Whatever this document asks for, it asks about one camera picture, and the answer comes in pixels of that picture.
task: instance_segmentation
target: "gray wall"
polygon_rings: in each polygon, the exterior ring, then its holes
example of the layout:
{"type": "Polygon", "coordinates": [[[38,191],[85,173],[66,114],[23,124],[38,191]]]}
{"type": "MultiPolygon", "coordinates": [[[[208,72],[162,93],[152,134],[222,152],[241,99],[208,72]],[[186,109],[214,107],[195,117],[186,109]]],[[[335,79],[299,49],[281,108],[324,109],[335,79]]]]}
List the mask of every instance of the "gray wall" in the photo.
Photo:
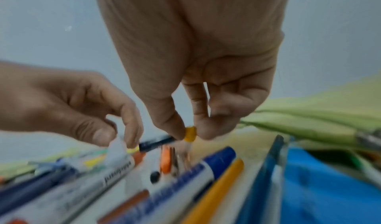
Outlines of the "gray wall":
{"type": "MultiPolygon", "coordinates": [[[[271,97],[308,95],[381,69],[380,14],[381,0],[290,0],[271,97]]],[[[102,72],[137,102],[143,138],[161,133],[129,86],[95,0],[0,0],[0,59],[102,72]]],[[[182,88],[174,99],[192,124],[182,88]]],[[[0,161],[76,144],[54,134],[0,132],[0,161]]]]}

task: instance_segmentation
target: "blue pen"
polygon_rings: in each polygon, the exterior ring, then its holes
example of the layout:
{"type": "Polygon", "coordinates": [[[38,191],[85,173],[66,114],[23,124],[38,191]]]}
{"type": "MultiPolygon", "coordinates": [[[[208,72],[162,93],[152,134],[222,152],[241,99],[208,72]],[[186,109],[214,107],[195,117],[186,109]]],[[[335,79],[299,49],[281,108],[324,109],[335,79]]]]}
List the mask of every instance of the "blue pen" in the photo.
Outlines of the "blue pen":
{"type": "Polygon", "coordinates": [[[270,187],[271,176],[275,165],[279,161],[279,153],[283,145],[284,139],[278,135],[254,180],[235,221],[236,224],[258,224],[261,221],[270,187]]]}
{"type": "Polygon", "coordinates": [[[33,200],[77,173],[74,168],[64,166],[1,190],[0,216],[33,200]]]}

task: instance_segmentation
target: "marker body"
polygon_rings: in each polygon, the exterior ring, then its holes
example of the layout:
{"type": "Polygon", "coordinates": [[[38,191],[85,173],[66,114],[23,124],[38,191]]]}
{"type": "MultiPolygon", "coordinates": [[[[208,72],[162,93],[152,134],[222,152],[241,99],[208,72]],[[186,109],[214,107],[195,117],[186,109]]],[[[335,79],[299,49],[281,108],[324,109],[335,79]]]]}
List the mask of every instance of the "marker body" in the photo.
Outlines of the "marker body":
{"type": "Polygon", "coordinates": [[[138,160],[132,155],[128,155],[100,173],[57,187],[35,201],[4,216],[0,219],[0,223],[14,219],[24,220],[28,224],[64,223],[110,185],[130,172],[140,161],[141,159],[138,160]]]}
{"type": "Polygon", "coordinates": [[[167,224],[174,222],[235,158],[231,147],[206,157],[174,182],[129,209],[109,224],[167,224]]]}

